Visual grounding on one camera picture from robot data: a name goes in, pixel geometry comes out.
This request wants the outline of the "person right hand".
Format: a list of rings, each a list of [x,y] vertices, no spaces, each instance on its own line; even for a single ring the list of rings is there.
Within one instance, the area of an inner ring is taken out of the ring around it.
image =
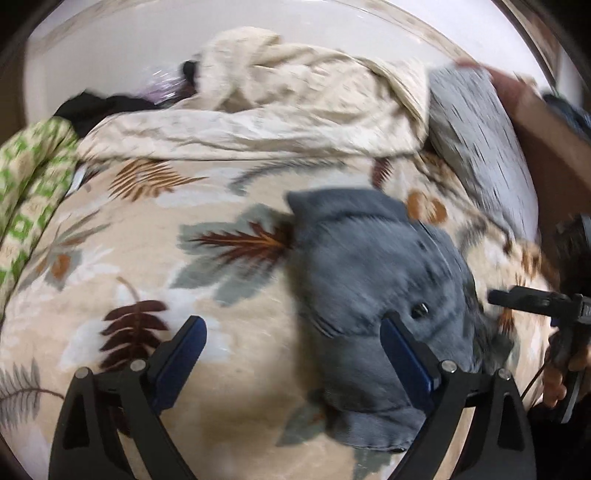
[[[546,351],[545,360],[547,361],[543,371],[543,403],[549,408],[554,408],[559,401],[562,401],[566,394],[567,388],[564,385],[564,373],[566,370],[577,372],[582,371],[584,378],[580,386],[578,400],[582,400],[590,393],[590,343],[587,342],[580,348],[578,353],[574,355],[568,367],[560,367],[551,360],[551,347],[555,340],[559,337],[559,333],[554,333],[550,338],[550,346]]]

